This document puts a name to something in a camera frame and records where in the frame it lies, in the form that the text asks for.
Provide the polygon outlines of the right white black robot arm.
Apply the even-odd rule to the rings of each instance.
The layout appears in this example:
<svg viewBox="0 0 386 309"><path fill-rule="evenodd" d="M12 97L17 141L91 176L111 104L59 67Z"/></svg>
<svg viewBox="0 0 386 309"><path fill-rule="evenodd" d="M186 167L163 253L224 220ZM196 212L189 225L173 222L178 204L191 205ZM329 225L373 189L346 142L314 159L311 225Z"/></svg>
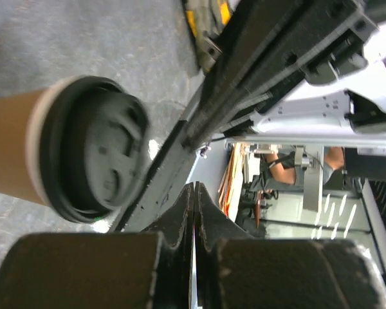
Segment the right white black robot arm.
<svg viewBox="0 0 386 309"><path fill-rule="evenodd" d="M382 30L365 44L364 68L339 73L329 82L305 80L279 105L254 116L257 134L306 126L351 126L354 120L374 122L386 115L386 1L368 1L367 15Z"/></svg>

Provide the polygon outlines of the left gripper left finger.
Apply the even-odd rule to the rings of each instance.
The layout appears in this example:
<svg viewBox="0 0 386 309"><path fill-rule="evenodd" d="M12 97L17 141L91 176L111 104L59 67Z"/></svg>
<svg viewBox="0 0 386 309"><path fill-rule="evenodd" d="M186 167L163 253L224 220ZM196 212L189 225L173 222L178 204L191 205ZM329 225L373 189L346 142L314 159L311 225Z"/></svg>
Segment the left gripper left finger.
<svg viewBox="0 0 386 309"><path fill-rule="evenodd" d="M174 204L151 223L143 236L146 308L190 308L194 184L184 186Z"/></svg>

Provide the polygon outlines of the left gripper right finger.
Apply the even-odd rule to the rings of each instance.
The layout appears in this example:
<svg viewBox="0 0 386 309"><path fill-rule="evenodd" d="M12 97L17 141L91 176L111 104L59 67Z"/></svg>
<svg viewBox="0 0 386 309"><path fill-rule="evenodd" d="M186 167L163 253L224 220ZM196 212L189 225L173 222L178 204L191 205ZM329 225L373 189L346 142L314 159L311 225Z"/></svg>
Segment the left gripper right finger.
<svg viewBox="0 0 386 309"><path fill-rule="evenodd" d="M203 308L225 308L225 297L220 287L219 249L229 239L253 237L213 202L205 184L201 182L195 184L194 233L199 303Z"/></svg>

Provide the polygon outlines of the single brown paper cup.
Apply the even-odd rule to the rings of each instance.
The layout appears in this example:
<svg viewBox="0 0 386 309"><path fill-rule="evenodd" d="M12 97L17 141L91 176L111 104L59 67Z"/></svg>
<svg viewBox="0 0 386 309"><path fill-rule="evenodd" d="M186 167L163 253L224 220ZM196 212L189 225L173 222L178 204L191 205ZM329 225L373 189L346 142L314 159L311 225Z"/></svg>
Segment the single brown paper cup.
<svg viewBox="0 0 386 309"><path fill-rule="evenodd" d="M78 77L0 98L0 193L50 206L39 164L44 121L56 98Z"/></svg>

